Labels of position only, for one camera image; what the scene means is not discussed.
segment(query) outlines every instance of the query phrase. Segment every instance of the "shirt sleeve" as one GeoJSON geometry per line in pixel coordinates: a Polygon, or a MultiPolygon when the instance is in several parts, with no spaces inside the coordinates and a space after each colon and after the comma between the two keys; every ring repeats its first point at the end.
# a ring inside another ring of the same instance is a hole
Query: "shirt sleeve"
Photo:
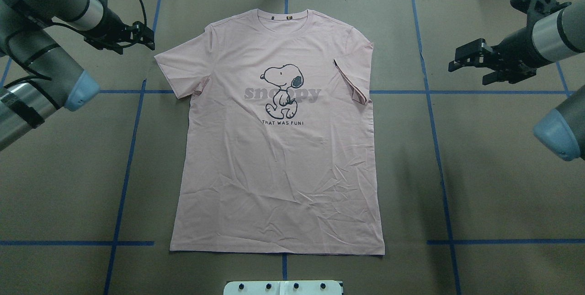
{"type": "Polygon", "coordinates": [[[349,31],[345,55],[334,59],[343,80],[351,87],[351,98],[363,105],[370,101],[370,70],[374,44],[357,29],[349,31]]]}
{"type": "Polygon", "coordinates": [[[200,94],[215,65],[218,39],[208,25],[201,35],[154,56],[178,99],[200,94]]]}

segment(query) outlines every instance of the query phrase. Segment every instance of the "cartoon dog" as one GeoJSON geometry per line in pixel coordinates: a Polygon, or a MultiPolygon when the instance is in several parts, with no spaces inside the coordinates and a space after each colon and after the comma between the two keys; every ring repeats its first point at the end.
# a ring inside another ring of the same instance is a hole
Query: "cartoon dog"
{"type": "Polygon", "coordinates": [[[288,89],[303,86],[305,79],[301,70],[294,64],[271,67],[264,71],[260,79],[278,87],[278,92],[272,97],[274,104],[266,104],[266,112],[276,119],[293,118],[297,114],[297,101],[291,99],[288,89]]]}

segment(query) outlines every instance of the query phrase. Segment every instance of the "pink snoopy shirt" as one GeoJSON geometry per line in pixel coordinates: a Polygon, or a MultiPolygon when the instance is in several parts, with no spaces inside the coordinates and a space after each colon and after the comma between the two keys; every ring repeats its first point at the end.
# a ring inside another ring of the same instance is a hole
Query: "pink snoopy shirt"
{"type": "Polygon", "coordinates": [[[191,96],[170,250],[383,255],[372,50],[313,10],[251,10],[155,56],[191,96]]]}

